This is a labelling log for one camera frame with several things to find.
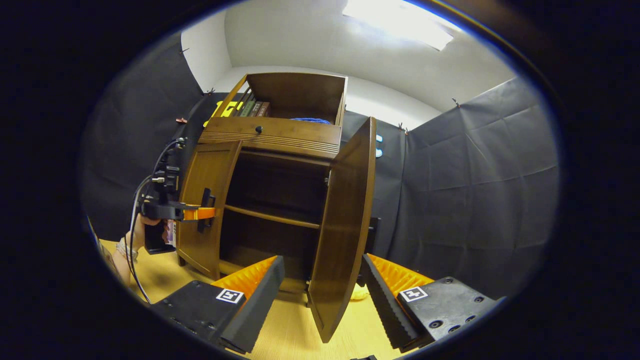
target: bracelet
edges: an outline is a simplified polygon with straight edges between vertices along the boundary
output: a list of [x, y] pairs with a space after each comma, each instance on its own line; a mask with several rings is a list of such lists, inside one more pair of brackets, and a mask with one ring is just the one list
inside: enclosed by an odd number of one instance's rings
[[[120, 239], [120, 242], [116, 244], [116, 249], [124, 256], [125, 259], [130, 259], [129, 257], [129, 251], [130, 251], [130, 247], [125, 244], [124, 241], [124, 237], [122, 237], [122, 239]], [[138, 263], [138, 252], [133, 250], [133, 263], [137, 264]]]

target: ceiling light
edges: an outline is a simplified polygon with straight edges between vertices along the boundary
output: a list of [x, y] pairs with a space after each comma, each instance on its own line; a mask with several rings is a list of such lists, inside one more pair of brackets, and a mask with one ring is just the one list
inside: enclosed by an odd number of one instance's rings
[[438, 51], [453, 40], [442, 26], [461, 31], [449, 21], [402, 0], [349, 0], [342, 14], [395, 36], [423, 42]]

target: wooden shelf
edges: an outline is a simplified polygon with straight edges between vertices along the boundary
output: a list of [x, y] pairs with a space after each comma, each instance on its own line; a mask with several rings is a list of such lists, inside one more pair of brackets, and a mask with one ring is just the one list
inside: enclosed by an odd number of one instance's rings
[[[244, 267], [240, 265], [236, 265], [230, 263], [228, 261], [220, 260], [220, 273], [225, 275], [233, 274], [236, 271], [242, 270]], [[291, 293], [301, 293], [307, 289], [307, 284], [305, 281], [299, 279], [291, 279], [290, 277], [285, 277], [280, 285], [280, 290], [287, 291]]]
[[320, 229], [320, 225], [319, 224], [313, 224], [311, 222], [300, 221], [300, 220], [293, 220], [293, 219], [290, 219], [290, 218], [277, 217], [275, 215], [259, 213], [258, 211], [238, 208], [236, 206], [225, 205], [225, 209], [231, 210], [231, 211], [235, 211], [236, 213], [245, 214], [245, 215], [248, 215], [250, 217], [263, 218], [265, 220], [281, 222], [283, 224], [308, 227], [310, 229]]

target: decorative groove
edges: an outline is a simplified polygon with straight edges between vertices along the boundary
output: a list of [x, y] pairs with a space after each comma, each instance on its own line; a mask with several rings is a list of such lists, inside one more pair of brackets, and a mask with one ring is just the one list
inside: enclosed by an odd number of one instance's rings
[[251, 135], [241, 133], [210, 133], [203, 131], [200, 135], [201, 139], [209, 140], [246, 140], [255, 143], [268, 143], [273, 145], [284, 145], [291, 147], [299, 147], [302, 149], [326, 151], [338, 153], [340, 144], [313, 142], [310, 140], [300, 140], [292, 138], [283, 138], [280, 136], [270, 135]]

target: white wall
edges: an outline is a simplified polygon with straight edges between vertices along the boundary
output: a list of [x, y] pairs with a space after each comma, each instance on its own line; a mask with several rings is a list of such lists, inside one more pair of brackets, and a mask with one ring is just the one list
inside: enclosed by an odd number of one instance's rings
[[[213, 85], [216, 92], [229, 92], [245, 74], [260, 72], [312, 72], [318, 74], [340, 75], [335, 72], [290, 66], [245, 66], [228, 69]], [[403, 123], [403, 127], [412, 130], [417, 126], [441, 114], [429, 105], [368, 80], [348, 76], [347, 107], [362, 115], [372, 116], [392, 125]]]
[[226, 12], [223, 10], [202, 19], [181, 35], [182, 48], [189, 49], [184, 57], [202, 92], [215, 88], [220, 77], [231, 69], [225, 36]]

